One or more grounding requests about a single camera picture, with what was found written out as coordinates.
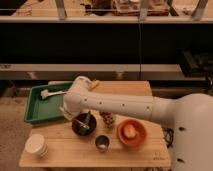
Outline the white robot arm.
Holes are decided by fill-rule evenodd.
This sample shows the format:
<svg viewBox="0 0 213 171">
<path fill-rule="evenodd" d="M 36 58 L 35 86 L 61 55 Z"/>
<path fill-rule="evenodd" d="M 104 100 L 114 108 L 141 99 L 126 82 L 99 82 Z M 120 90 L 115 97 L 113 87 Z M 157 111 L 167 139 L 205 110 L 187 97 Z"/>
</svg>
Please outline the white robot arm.
<svg viewBox="0 0 213 171">
<path fill-rule="evenodd" d="M 213 96 L 193 93 L 177 99 L 99 93 L 77 77 L 63 97 L 72 117 L 83 109 L 148 120 L 174 130 L 172 171 L 213 171 Z"/>
</svg>

